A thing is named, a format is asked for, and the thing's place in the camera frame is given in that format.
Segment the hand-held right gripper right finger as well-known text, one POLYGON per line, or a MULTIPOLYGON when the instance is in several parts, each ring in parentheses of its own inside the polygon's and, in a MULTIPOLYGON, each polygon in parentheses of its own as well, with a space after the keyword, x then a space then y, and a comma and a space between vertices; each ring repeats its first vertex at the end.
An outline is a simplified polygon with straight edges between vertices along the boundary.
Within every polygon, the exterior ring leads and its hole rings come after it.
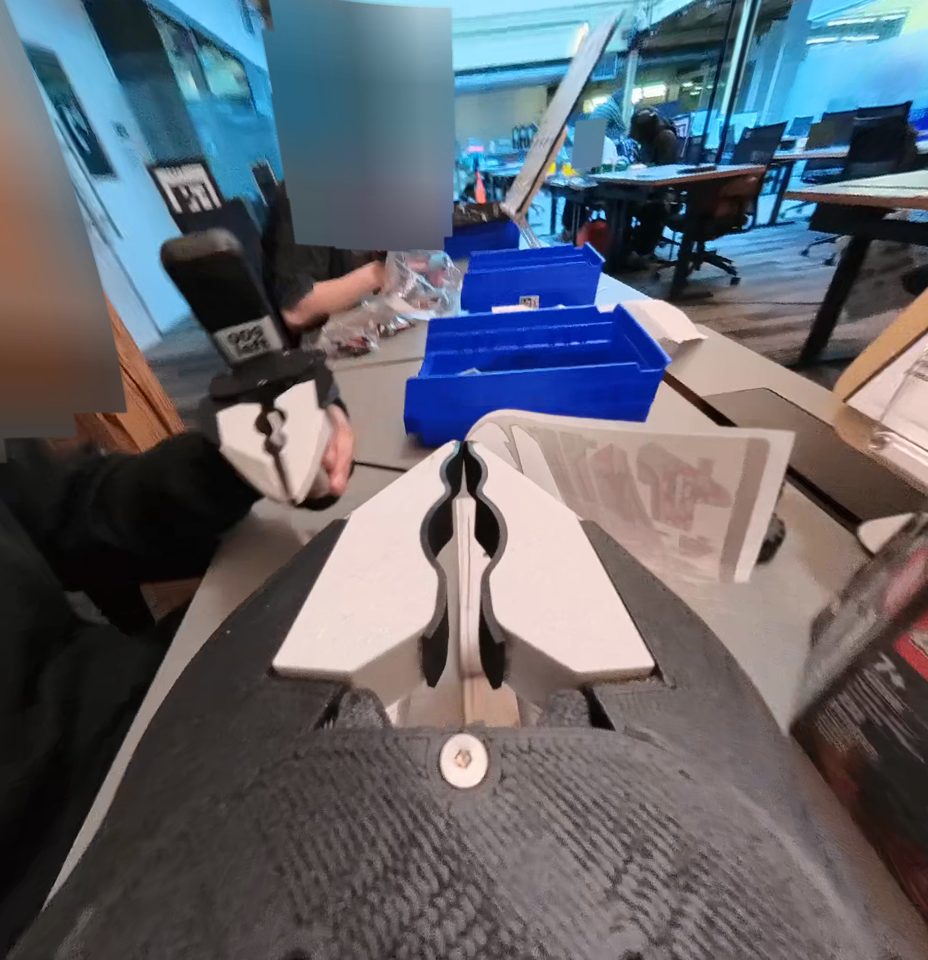
POLYGON ((655 660, 577 514, 477 441, 464 479, 464 675, 532 703, 650 678, 655 660))

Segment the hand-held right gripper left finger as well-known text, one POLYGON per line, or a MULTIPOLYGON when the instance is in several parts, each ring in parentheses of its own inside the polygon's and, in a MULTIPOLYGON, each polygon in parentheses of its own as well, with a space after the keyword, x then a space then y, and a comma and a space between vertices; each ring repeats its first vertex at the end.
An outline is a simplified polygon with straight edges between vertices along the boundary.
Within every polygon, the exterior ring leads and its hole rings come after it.
POLYGON ((446 668, 446 573, 462 445, 445 443, 346 519, 273 660, 285 678, 364 690, 437 686, 446 668))

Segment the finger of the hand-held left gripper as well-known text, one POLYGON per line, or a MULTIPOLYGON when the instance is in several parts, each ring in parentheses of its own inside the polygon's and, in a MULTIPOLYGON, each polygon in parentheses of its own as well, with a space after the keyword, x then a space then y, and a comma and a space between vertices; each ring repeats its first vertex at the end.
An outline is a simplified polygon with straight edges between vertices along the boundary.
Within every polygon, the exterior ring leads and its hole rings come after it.
POLYGON ((218 447, 234 470, 264 498, 290 501, 282 452, 286 415, 275 405, 239 402, 215 412, 218 447))
POLYGON ((324 458, 332 434, 316 382, 295 384, 274 400, 271 447, 288 504, 302 506, 330 494, 324 458))

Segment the white sticker sheet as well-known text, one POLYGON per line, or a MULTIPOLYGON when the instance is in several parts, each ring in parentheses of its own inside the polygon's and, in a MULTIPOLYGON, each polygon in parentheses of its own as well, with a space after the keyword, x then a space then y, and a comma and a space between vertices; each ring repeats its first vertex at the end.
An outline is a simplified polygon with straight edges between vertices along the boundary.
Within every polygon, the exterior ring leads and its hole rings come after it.
POLYGON ((660 578, 741 584, 759 564, 795 436, 500 410, 484 445, 660 578))

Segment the grey desk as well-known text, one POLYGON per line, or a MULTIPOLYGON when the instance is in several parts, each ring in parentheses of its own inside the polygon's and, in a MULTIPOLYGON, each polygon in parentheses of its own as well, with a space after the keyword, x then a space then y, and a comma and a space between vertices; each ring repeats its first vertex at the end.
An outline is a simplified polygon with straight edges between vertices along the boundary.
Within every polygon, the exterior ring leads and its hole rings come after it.
MULTIPOLYGON (((735 342, 714 328, 698 325, 703 339, 677 347, 674 359, 649 415, 657 429, 709 429, 704 404, 713 397, 759 389, 787 399, 821 426, 830 426, 842 414, 835 394, 793 370, 735 342)), ((385 451, 397 456, 398 466, 411 466, 422 451, 409 440, 398 439, 399 376, 409 377, 422 359, 422 335, 411 334, 407 356, 386 361, 365 359, 339 368, 342 385, 354 388, 351 409, 361 427, 372 424, 366 406, 381 416, 380 432, 363 441, 363 451, 385 451)), ((260 503, 226 540, 209 574, 196 590, 190 608, 173 635, 134 722, 109 773, 88 811, 85 822, 63 863, 51 894, 72 873, 104 821, 113 797, 160 704, 182 671, 211 634, 265 579, 286 563, 302 545, 332 519, 379 493, 398 477, 389 465, 372 463, 357 469, 342 500, 322 513, 260 503)), ((812 618, 863 561, 854 535, 822 510, 796 481, 784 487, 781 514, 787 536, 777 558, 761 566, 746 583, 664 581, 704 619, 755 682, 772 714, 782 726, 788 722, 803 658, 808 649, 812 618)))

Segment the person's left hand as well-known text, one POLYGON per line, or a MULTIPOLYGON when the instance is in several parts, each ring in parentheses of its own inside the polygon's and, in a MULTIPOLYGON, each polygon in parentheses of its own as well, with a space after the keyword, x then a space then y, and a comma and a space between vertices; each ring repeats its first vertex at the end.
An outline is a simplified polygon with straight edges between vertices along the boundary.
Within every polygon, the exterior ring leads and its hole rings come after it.
POLYGON ((347 490, 353 469, 354 433, 348 414, 333 404, 326 410, 330 436, 324 451, 321 476, 310 491, 310 500, 337 499, 347 490))

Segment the clear plastic bag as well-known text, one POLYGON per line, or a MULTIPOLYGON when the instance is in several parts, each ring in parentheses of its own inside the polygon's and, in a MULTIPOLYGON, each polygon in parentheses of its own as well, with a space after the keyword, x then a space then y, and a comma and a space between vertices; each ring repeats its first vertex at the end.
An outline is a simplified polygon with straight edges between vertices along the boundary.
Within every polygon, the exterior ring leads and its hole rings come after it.
POLYGON ((442 251, 389 252, 382 290, 329 315, 308 344, 330 359, 373 353, 381 342, 461 307, 463 274, 442 251))

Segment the blue storage bin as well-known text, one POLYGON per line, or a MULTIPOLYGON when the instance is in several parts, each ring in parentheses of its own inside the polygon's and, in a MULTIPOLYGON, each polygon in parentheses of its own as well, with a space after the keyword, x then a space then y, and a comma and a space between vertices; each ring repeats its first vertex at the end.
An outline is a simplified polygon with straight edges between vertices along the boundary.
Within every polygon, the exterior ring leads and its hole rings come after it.
POLYGON ((436 318, 406 383, 405 433, 435 448, 503 410, 643 423, 670 362, 623 305, 436 318))
POLYGON ((517 249, 518 225, 510 219, 455 224, 444 240, 444 252, 452 260, 469 259, 473 254, 517 249))
POLYGON ((468 313, 591 306, 604 265, 589 244, 477 251, 463 275, 460 306, 468 313))

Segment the folded white paper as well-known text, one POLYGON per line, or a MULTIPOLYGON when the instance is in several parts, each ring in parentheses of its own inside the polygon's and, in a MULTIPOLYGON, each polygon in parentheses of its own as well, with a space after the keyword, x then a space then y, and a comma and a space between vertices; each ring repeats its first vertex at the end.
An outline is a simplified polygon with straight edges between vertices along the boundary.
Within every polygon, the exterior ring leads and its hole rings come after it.
POLYGON ((621 303, 662 350, 672 359, 679 358, 708 334, 677 306, 657 298, 632 298, 621 303))

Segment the black toy set box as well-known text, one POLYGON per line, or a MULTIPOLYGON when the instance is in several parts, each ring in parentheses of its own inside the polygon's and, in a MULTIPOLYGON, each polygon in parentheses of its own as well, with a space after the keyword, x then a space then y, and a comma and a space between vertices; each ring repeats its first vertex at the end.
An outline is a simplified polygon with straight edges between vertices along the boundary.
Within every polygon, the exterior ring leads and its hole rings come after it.
POLYGON ((928 925, 928 511, 815 618, 790 729, 928 925))

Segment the black office chair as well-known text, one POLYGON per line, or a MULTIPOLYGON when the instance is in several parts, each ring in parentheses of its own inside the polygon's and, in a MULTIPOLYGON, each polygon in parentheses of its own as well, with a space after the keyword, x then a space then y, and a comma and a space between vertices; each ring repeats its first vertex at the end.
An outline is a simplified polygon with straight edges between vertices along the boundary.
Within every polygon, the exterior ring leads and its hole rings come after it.
POLYGON ((920 157, 917 131, 910 123, 912 105, 908 100, 858 109, 853 125, 842 130, 836 141, 848 147, 841 162, 807 162, 801 183, 821 186, 913 169, 920 157))
POLYGON ((664 229, 676 238, 676 257, 664 262, 674 270, 669 297, 677 299, 685 293, 692 273, 704 265, 725 273, 732 286, 741 278, 733 260, 710 250, 708 244, 742 230, 751 200, 746 179, 724 176, 698 181, 687 187, 681 203, 673 204, 664 220, 664 229))

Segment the printed white instruction sheet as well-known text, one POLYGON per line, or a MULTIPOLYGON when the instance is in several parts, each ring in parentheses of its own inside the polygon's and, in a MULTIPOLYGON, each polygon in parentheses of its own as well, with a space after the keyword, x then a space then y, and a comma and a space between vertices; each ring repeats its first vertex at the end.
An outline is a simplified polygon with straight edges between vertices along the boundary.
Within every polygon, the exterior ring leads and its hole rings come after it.
POLYGON ((848 405, 870 422, 870 450, 928 458, 928 331, 852 393, 848 405))

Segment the wooden background table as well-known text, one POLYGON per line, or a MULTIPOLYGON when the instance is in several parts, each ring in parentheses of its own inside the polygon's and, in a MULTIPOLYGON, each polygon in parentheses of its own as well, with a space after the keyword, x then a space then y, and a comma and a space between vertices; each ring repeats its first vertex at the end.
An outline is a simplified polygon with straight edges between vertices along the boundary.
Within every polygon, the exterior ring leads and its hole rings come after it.
POLYGON ((817 205, 811 229, 848 238, 801 352, 790 365, 805 371, 824 357, 872 243, 928 248, 928 169, 790 190, 785 197, 817 205))
MULTIPOLYGON (((756 222, 755 218, 758 213, 760 191, 764 184, 767 170, 768 165, 760 163, 728 165, 674 164, 647 167, 640 170, 629 169, 624 172, 611 174, 593 174, 590 177, 590 194, 591 198, 605 203, 613 212, 616 238, 619 239, 617 248, 623 252, 630 246, 633 237, 631 224, 634 218, 632 213, 636 212, 638 208, 650 198, 652 193, 656 193, 659 190, 667 190, 666 198, 681 201, 688 186, 697 182, 705 182, 723 177, 742 177, 746 179, 744 185, 749 187, 748 193, 749 199, 751 200, 747 220, 741 231, 727 236, 745 233, 745 231, 756 222)), ((713 251, 709 246, 716 241, 708 244, 709 250, 713 251)), ((687 298, 686 290, 685 293, 678 298, 669 297, 669 288, 674 270, 664 267, 664 262, 659 263, 656 266, 656 270, 658 273, 668 269, 672 270, 672 276, 665 299, 671 303, 679 303, 687 298)))

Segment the black white wall sign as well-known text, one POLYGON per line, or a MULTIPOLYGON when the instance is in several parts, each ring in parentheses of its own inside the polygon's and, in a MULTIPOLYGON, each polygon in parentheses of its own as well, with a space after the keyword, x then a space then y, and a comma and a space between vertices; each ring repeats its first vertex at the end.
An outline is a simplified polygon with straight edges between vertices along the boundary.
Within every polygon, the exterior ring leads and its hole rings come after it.
POLYGON ((180 234, 222 227, 225 201, 204 159, 155 162, 147 170, 180 234))

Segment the wooden post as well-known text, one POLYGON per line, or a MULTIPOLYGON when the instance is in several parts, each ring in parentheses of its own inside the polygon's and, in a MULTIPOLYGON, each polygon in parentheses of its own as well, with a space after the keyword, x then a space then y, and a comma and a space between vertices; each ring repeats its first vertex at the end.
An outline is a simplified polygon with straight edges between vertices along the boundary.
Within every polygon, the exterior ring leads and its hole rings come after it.
POLYGON ((104 452, 143 452, 165 439, 182 434, 185 427, 107 296, 105 301, 121 370, 126 410, 74 414, 76 440, 104 452))

